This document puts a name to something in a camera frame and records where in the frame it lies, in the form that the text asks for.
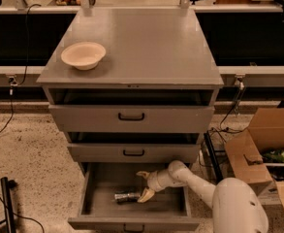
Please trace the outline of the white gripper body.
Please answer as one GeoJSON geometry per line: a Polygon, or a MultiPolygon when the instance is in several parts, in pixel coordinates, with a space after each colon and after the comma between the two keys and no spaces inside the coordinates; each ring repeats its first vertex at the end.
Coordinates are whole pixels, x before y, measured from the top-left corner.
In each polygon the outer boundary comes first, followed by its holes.
{"type": "Polygon", "coordinates": [[[155,192],[164,190],[173,184],[173,179],[167,169],[151,172],[147,179],[147,185],[155,192]]]}

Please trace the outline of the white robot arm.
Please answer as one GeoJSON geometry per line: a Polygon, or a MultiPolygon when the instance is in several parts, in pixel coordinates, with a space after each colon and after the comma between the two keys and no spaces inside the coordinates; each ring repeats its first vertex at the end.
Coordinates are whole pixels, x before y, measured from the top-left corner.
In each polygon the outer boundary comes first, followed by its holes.
{"type": "Polygon", "coordinates": [[[187,186],[212,209],[213,233],[268,233],[268,216],[256,193],[242,180],[226,178],[212,184],[179,160],[171,162],[167,169],[139,171],[137,175],[147,183],[139,203],[167,187],[187,186]]]}

